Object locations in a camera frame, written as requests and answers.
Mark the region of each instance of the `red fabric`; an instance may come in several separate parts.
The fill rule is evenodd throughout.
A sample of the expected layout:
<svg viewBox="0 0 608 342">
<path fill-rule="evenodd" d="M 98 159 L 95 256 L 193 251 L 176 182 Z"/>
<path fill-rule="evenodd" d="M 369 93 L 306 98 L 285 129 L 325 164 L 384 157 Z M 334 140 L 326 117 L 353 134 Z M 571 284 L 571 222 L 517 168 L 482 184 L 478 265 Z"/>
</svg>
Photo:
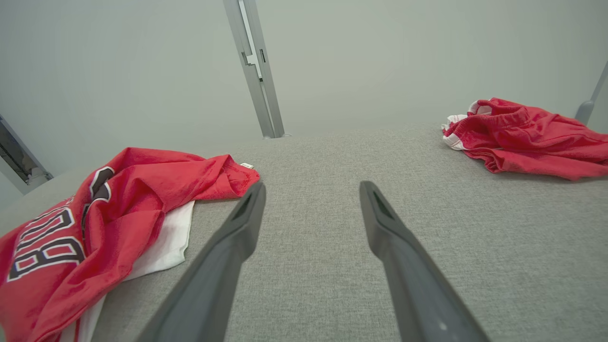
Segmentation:
<svg viewBox="0 0 608 342">
<path fill-rule="evenodd" d="M 8 341 L 54 341 L 129 275 L 166 212 L 191 200 L 242 197 L 259 179 L 229 155 L 125 149 L 73 197 L 0 239 L 0 322 Z"/>
<path fill-rule="evenodd" d="M 450 124 L 464 153 L 482 159 L 492 173 L 555 175 L 568 180 L 608 175 L 608 134 L 541 108 L 479 100 L 468 117 Z"/>
</svg>

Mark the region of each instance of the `printed number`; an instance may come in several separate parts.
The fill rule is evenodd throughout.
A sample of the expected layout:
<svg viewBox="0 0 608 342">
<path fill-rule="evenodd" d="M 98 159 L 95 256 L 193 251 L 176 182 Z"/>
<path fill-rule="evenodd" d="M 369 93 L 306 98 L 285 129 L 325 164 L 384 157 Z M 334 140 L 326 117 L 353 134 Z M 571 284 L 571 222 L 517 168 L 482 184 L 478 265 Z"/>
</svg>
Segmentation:
<svg viewBox="0 0 608 342">
<path fill-rule="evenodd" d="M 112 192 L 107 180 L 114 176 L 111 167 L 104 167 L 95 172 L 89 186 L 91 193 L 90 203 L 85 205 L 82 213 L 82 237 L 85 237 L 85 217 L 89 207 L 95 201 L 109 201 Z M 69 205 L 74 197 L 58 204 L 37 218 L 30 221 L 21 233 L 15 250 L 15 259 L 9 271 L 7 282 L 17 280 L 24 275 L 39 268 L 56 265 L 58 263 L 79 264 L 85 259 L 84 249 L 78 239 L 72 236 L 59 237 L 35 248 L 34 244 L 45 237 L 52 236 L 58 231 L 74 225 L 74 215 Z"/>
<path fill-rule="evenodd" d="M 15 258 L 7 281 L 17 280 L 27 273 L 58 263 L 81 263 L 85 259 L 80 242 L 73 237 L 60 237 L 42 247 Z"/>
</svg>

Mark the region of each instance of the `gray wall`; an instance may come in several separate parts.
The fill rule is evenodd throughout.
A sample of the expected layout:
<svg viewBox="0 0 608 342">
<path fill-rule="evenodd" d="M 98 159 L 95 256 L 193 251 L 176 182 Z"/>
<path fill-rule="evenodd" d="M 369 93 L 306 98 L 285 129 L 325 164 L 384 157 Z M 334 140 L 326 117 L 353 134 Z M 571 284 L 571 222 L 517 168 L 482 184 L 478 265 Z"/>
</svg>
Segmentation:
<svg viewBox="0 0 608 342">
<path fill-rule="evenodd" d="M 608 1 L 258 0 L 296 135 L 444 123 L 501 97 L 573 117 L 608 60 Z"/>
<path fill-rule="evenodd" d="M 604 82 L 599 92 L 588 127 L 600 133 L 608 134 L 608 82 Z"/>
<path fill-rule="evenodd" d="M 54 175 L 261 139 L 221 0 L 2 0 L 0 46 L 0 114 Z"/>
</svg>

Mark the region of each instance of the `red jersey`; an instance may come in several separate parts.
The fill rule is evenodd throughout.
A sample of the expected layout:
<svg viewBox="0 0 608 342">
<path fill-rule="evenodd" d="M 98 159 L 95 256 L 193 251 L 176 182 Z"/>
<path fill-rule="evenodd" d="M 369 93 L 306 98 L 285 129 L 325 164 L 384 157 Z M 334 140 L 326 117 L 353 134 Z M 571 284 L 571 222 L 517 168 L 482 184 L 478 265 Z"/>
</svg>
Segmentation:
<svg viewBox="0 0 608 342">
<path fill-rule="evenodd" d="M 129 275 L 165 213 L 242 197 L 259 174 L 229 155 L 127 148 L 73 197 L 0 239 L 0 323 L 9 341 L 54 341 Z"/>
</svg>

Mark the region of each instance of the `gray upholstery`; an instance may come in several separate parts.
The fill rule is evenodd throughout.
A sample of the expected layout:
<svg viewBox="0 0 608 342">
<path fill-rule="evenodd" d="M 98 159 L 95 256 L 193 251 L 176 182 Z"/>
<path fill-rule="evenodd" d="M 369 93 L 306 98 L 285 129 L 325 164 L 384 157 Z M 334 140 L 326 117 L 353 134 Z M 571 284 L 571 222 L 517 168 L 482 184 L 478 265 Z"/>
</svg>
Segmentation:
<svg viewBox="0 0 608 342">
<path fill-rule="evenodd" d="M 191 151 L 253 164 L 268 190 L 226 339 L 399 340 L 359 208 L 359 182 L 372 180 L 491 339 L 605 340 L 608 178 L 494 175 L 440 136 L 431 125 Z M 67 197 L 91 169 L 28 194 L 0 215 L 0 227 Z M 133 341 L 234 205 L 198 202 L 187 261 L 113 290 L 94 341 Z"/>
</svg>

